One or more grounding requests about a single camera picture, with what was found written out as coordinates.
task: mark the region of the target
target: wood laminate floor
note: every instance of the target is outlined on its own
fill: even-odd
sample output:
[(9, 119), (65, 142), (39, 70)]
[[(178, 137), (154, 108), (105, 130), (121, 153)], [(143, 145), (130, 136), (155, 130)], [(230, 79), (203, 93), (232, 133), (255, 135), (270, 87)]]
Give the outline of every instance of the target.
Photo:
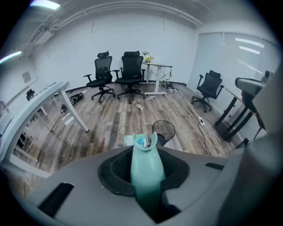
[[(109, 86), (114, 88), (116, 94), (124, 91), (118, 84), (110, 84)], [(192, 95), (195, 95), (183, 85), (176, 85), (176, 88), (189, 100)], [(143, 84), (141, 90), (142, 92), (153, 91), (154, 86)], [(128, 94), (120, 96), (120, 100), (106, 94), (102, 98), (102, 104), (98, 103), (98, 96), (91, 100), (90, 97), (99, 91), (98, 88), (76, 90), (68, 93), (68, 96), (83, 91), (86, 91), (84, 98), (74, 107), (88, 126), (89, 132), (85, 133), (75, 121), (65, 126), (61, 121), (63, 115), (58, 111), (55, 103), (49, 100), (44, 104), (48, 116), (41, 115), (51, 125), (52, 132), (42, 127), (36, 118), (29, 125), (29, 131), (33, 138), (30, 138), (26, 143), (26, 152), (37, 158), (38, 163), (28, 161), (24, 155), (17, 151), (14, 151), (14, 154), (33, 166), (54, 173), (76, 159), (124, 146), (124, 135), (145, 133), (150, 137), (152, 124), (157, 120), (169, 121), (176, 129), (176, 135), (166, 144), (166, 147), (194, 154), (207, 154), (203, 137), (192, 126), (198, 128), (198, 120), (192, 116), (191, 124), (189, 118), (191, 111), (179, 93), (168, 93), (165, 96), (156, 95), (151, 100), (134, 95), (133, 103), (141, 104), (144, 108), (139, 110), (133, 104), (128, 104)], [(56, 96), (56, 99), (61, 102), (59, 96)], [(193, 106), (205, 121), (210, 132), (219, 137), (213, 124), (220, 115), (215, 110), (204, 113), (203, 107), (199, 103), (195, 103)], [(201, 128), (204, 136), (212, 144), (220, 147), (219, 141), (209, 134), (206, 127)], [(235, 137), (231, 143), (227, 143), (221, 138), (220, 140), (222, 142), (221, 149), (213, 147), (206, 141), (209, 155), (229, 157), (230, 152), (240, 143), (238, 137)], [(23, 178), (9, 171), (6, 173), (12, 191), (23, 197), (27, 197), (44, 180), (44, 178), (33, 174)]]

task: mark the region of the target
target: black desk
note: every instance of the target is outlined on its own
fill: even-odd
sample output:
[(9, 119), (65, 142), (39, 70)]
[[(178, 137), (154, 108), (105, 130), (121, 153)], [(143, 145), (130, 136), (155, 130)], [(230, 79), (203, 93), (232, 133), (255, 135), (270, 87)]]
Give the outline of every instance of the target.
[[(242, 127), (249, 121), (249, 119), (252, 117), (253, 113), (250, 109), (248, 109), (247, 107), (245, 107), (242, 112), (240, 113), (240, 115), (235, 119), (235, 121), (230, 125), (227, 126), (225, 125), (222, 121), (223, 119), (227, 116), (227, 114), (229, 113), (229, 111), (232, 109), (232, 107), (234, 106), (235, 102), (237, 100), (239, 100), (240, 102), (243, 102), (239, 97), (236, 96), (236, 94), (234, 94), (233, 92), (231, 92), (230, 90), (228, 90), (227, 88), (225, 88), (229, 93), (231, 93), (234, 98), (231, 101), (231, 103), (229, 104), (228, 108), (226, 109), (226, 111), (221, 115), (221, 117), (215, 122), (214, 126), (215, 129), (217, 131), (217, 133), (227, 142), (231, 142), (232, 141), (232, 137), (239, 132), (240, 129), (242, 129)], [(244, 116), (244, 114), (246, 113), (246, 111), (249, 111), (249, 113), (247, 114), (247, 116), (243, 119), (243, 121), (232, 131), (230, 132), (230, 130), (240, 121), (240, 119)]]

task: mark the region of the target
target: office chair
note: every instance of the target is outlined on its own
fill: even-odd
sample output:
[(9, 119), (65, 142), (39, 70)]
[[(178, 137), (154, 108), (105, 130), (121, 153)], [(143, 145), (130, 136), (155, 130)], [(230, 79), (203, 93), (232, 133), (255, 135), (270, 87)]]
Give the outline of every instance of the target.
[(220, 85), (220, 83), (222, 82), (222, 79), (220, 78), (220, 74), (216, 73), (214, 71), (210, 71), (209, 73), (206, 73), (205, 75), (205, 79), (204, 82), (201, 86), (199, 86), (200, 81), (203, 79), (202, 75), (199, 75), (200, 79), (199, 79), (199, 83), (198, 83), (198, 87), (196, 88), (197, 90), (199, 90), (202, 95), (203, 98), (198, 98), (196, 96), (192, 97), (192, 100), (195, 98), (197, 100), (192, 101), (191, 104), (194, 104), (194, 102), (201, 102), (203, 104), (204, 107), (204, 112), (207, 112), (207, 106), (210, 107), (210, 111), (212, 110), (212, 107), (205, 101), (205, 98), (208, 100), (208, 98), (213, 98), (216, 99), (218, 97), (218, 95), (220, 94), (221, 90), (224, 88), (224, 85), (220, 86), (220, 90), (218, 92), (218, 94), (216, 94), (217, 92), (217, 88)]
[(97, 54), (98, 59), (94, 61), (96, 65), (96, 80), (91, 80), (89, 75), (85, 75), (84, 77), (88, 77), (89, 82), (86, 84), (87, 87), (99, 87), (100, 92), (93, 95), (91, 99), (93, 100), (93, 97), (100, 94), (100, 98), (98, 100), (99, 103), (101, 103), (101, 98), (104, 94), (112, 94), (113, 97), (115, 97), (114, 90), (110, 87), (106, 86), (107, 84), (111, 83), (112, 81), (112, 75), (110, 71), (110, 66), (112, 62), (112, 57), (109, 56), (109, 51), (104, 53)]
[(34, 96), (34, 90), (30, 89), (27, 92), (27, 100), (30, 101), (30, 99)]
[(145, 99), (145, 95), (141, 94), (141, 90), (135, 86), (135, 84), (139, 84), (144, 76), (145, 69), (141, 70), (143, 56), (140, 56), (140, 52), (125, 52), (124, 56), (122, 56), (123, 66), (121, 69), (122, 78), (118, 77), (119, 70), (113, 70), (116, 73), (116, 83), (120, 85), (127, 85), (127, 91), (117, 95), (117, 99), (120, 99), (119, 96), (124, 94), (130, 94), (129, 104), (132, 103), (132, 94), (142, 95)]

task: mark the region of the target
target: bottle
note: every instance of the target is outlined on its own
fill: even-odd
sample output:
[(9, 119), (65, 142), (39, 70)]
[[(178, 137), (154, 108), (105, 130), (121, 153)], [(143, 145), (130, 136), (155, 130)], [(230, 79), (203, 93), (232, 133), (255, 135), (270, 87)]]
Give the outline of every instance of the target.
[(154, 96), (150, 96), (147, 98), (147, 100), (152, 100), (154, 98)]
[(135, 106), (136, 108), (139, 108), (140, 110), (143, 110), (143, 107), (142, 107), (140, 104), (134, 104), (134, 106)]
[(157, 134), (151, 135), (150, 147), (137, 143), (133, 134), (131, 184), (136, 188), (136, 200), (143, 210), (155, 218), (161, 199), (160, 183), (166, 178), (162, 161), (156, 149)]

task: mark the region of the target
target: wastebasket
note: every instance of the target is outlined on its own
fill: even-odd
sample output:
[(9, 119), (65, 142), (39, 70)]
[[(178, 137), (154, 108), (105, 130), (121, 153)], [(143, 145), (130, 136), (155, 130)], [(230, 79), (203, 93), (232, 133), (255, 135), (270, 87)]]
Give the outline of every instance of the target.
[(165, 120), (158, 120), (152, 125), (152, 133), (157, 133), (157, 145), (164, 146), (175, 136), (174, 126)]

